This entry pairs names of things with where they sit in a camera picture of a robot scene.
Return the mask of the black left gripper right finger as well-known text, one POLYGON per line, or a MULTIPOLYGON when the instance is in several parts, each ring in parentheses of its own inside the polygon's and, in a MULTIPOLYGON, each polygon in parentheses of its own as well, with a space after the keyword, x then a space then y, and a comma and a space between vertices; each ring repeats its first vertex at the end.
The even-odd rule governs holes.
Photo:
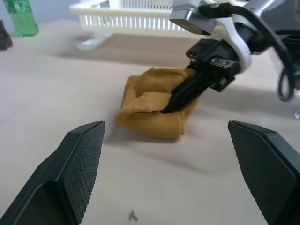
POLYGON ((300 223, 300 155, 277 132, 240 121, 228 130, 244 181, 269 225, 300 223))

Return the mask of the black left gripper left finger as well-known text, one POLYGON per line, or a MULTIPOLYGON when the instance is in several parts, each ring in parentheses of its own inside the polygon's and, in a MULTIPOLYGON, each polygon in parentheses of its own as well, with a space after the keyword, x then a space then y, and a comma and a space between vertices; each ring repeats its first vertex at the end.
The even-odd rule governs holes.
POLYGON ((81 224, 96 181, 104 134, 104 121, 69 131, 35 169, 0 223, 81 224))

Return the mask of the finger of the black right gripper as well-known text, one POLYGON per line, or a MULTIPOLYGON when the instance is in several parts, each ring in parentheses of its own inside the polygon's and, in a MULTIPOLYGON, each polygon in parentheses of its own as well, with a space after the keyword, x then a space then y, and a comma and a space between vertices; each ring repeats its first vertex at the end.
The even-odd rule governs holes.
POLYGON ((163 109, 164 114, 185 112, 191 113, 197 105, 197 99, 202 93, 202 71, 197 69, 195 74, 176 87, 167 106, 163 109))
POLYGON ((167 104, 167 113, 185 109, 209 87, 210 82, 209 78, 202 76, 186 79, 171 92, 171 98, 167 104))

